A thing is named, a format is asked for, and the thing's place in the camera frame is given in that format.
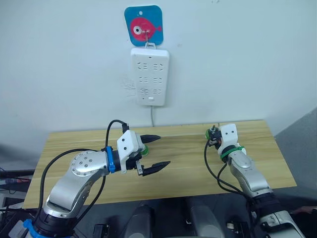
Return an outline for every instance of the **gray floor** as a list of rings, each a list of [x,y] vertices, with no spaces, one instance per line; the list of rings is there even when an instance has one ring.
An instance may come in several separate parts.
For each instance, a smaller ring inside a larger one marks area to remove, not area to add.
[[[275,139],[298,184],[297,187],[275,189],[275,194],[289,211],[304,205],[317,206],[317,109]],[[213,210],[227,238],[234,235],[225,227],[226,221],[235,215],[245,221],[248,219],[243,197],[235,194],[199,197]],[[192,229],[185,225],[184,198],[96,205],[78,224],[76,232],[80,237],[89,238],[95,224],[110,223],[110,237],[122,237],[134,210],[144,204],[155,210],[154,238],[193,234]],[[256,231],[262,237],[260,229]]]

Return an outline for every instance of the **red fish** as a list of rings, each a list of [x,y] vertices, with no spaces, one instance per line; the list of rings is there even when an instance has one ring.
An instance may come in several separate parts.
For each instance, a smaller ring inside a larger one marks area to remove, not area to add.
[[[162,31],[162,28],[159,26],[155,28],[155,26],[144,17],[134,18],[130,24],[130,31],[133,37],[138,41],[146,41],[146,32],[148,35],[148,39],[150,39],[155,31]]]

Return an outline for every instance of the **green ring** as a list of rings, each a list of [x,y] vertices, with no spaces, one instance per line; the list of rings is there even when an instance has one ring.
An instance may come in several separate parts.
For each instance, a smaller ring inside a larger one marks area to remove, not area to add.
[[[239,146],[239,147],[237,147],[237,148],[233,148],[233,149],[231,149],[231,150],[228,150],[226,153],[224,153],[224,154],[222,154],[221,156],[220,156],[220,158],[222,159],[223,157],[226,157],[228,154],[230,154],[231,152],[233,152],[233,151],[236,151],[236,150],[242,150],[244,148],[244,146]]]
[[[210,139],[210,137],[209,137],[209,130],[206,130],[205,137],[206,137],[207,140]]]
[[[145,149],[144,149],[144,151],[141,151],[141,155],[146,156],[146,155],[148,155],[148,153],[149,153],[149,148],[147,145],[145,145]]]

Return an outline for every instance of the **blue bracket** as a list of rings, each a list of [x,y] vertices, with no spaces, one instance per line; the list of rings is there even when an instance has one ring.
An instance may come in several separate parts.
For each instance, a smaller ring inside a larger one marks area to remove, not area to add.
[[[111,146],[107,146],[107,155],[108,155],[108,170],[109,172],[111,172],[112,174],[115,172],[115,165],[113,162],[113,156],[112,156],[112,147]]]
[[[51,238],[51,237],[45,237],[37,233],[33,228],[31,219],[26,219],[23,223],[23,226],[29,230],[31,237],[33,238]]]

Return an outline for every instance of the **blue part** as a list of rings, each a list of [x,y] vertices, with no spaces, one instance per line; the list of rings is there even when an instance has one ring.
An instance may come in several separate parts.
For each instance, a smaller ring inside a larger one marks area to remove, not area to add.
[[[127,28],[130,36],[131,43],[135,46],[144,46],[145,41],[139,41],[134,38],[130,25],[134,18],[143,17],[149,20],[155,28],[160,27],[161,30],[156,30],[151,38],[149,38],[150,43],[154,43],[155,45],[160,45],[163,42],[163,21],[162,21],[162,10],[159,6],[131,6],[126,8],[124,11],[125,21],[127,23]]]
[[[108,162],[109,162],[108,169],[113,174],[115,172],[115,165],[113,163],[113,156],[112,156],[112,148],[111,148],[111,146],[107,146],[107,154],[108,154]]]
[[[34,228],[33,228],[33,225],[32,225],[32,220],[31,219],[26,219],[23,223],[23,226],[25,228],[27,228],[31,234],[31,236],[33,238],[51,238],[51,237],[45,237],[43,235],[40,235],[39,233],[37,233]]]

